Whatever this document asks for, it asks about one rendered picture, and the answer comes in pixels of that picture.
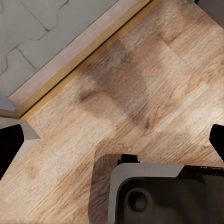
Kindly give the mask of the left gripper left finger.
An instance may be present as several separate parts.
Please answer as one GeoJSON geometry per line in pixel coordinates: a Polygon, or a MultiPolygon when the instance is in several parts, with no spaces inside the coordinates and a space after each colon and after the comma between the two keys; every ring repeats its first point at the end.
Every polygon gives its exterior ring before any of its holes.
{"type": "Polygon", "coordinates": [[[24,142],[20,124],[0,129],[0,181],[24,142]]]}

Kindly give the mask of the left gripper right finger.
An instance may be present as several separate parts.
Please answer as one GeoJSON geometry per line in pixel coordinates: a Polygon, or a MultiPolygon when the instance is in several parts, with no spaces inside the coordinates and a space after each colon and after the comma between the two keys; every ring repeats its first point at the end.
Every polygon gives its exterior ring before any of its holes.
{"type": "Polygon", "coordinates": [[[213,124],[209,141],[224,161],[224,126],[213,124]]]}

